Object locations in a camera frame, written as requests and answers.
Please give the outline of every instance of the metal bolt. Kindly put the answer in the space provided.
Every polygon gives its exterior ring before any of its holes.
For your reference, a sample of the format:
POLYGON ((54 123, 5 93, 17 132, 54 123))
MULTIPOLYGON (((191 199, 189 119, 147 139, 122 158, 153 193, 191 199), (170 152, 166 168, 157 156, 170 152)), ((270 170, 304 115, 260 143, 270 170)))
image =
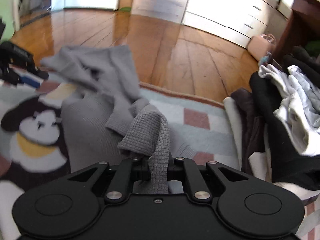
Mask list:
POLYGON ((206 191, 198 191, 195 193, 195 198, 197 199, 207 199, 210 197, 210 193, 206 191))
POLYGON ((157 198, 153 202, 156 203, 156 204, 161 204, 163 202, 163 200, 160 199, 160 198, 157 198))
POLYGON ((119 199, 121 197, 122 197, 122 194, 119 191, 110 191, 107 193, 108 199, 119 199))

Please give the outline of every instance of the wooden floor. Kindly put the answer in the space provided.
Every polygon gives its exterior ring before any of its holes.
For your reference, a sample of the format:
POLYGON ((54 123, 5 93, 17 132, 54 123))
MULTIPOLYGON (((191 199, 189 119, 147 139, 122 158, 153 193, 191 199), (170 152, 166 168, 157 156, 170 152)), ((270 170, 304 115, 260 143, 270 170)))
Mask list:
POLYGON ((98 48, 128 44, 140 81, 219 102, 249 88, 257 61, 247 50, 173 22, 127 12, 69 9, 23 27, 12 41, 41 58, 64 45, 98 48))

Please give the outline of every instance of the green wall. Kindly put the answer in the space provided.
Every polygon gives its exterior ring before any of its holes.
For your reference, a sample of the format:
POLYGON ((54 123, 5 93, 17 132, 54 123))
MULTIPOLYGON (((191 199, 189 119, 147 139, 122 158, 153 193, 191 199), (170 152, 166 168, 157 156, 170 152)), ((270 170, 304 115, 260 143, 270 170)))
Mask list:
POLYGON ((0 17, 6 24, 1 41, 10 39, 14 34, 12 0, 0 0, 0 17))

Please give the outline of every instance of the green object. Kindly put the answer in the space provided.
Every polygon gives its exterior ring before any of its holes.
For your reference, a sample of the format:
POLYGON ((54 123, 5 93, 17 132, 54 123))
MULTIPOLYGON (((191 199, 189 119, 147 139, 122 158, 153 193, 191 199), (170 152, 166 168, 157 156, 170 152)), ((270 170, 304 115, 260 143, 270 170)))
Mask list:
POLYGON ((305 47, 306 51, 312 57, 318 57, 320 54, 320 40, 319 41, 309 41, 305 47))
POLYGON ((131 7, 122 7, 122 8, 119 9, 119 11, 130 12, 131 11, 131 7))
POLYGON ((0 17, 6 24, 1 41, 9 40, 14 34, 12 0, 0 0, 0 17))

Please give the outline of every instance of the rug border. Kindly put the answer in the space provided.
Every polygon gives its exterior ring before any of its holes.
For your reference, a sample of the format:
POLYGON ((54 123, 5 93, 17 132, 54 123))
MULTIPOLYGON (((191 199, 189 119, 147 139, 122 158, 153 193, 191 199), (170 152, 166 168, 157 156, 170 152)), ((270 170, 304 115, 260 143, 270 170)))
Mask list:
POLYGON ((148 84, 145 82, 139 82, 139 86, 140 86, 140 88, 149 89, 151 91, 158 92, 158 93, 163 94, 165 96, 188 99, 188 100, 192 100, 192 101, 196 101, 196 102, 200 102, 203 104, 207 104, 207 105, 211 105, 211 106, 215 106, 215 107, 224 109, 224 104, 217 102, 217 101, 214 101, 212 99, 203 98, 203 97, 190 95, 190 94, 174 92, 174 91, 167 90, 167 89, 161 88, 161 87, 157 87, 155 85, 151 85, 151 84, 148 84))

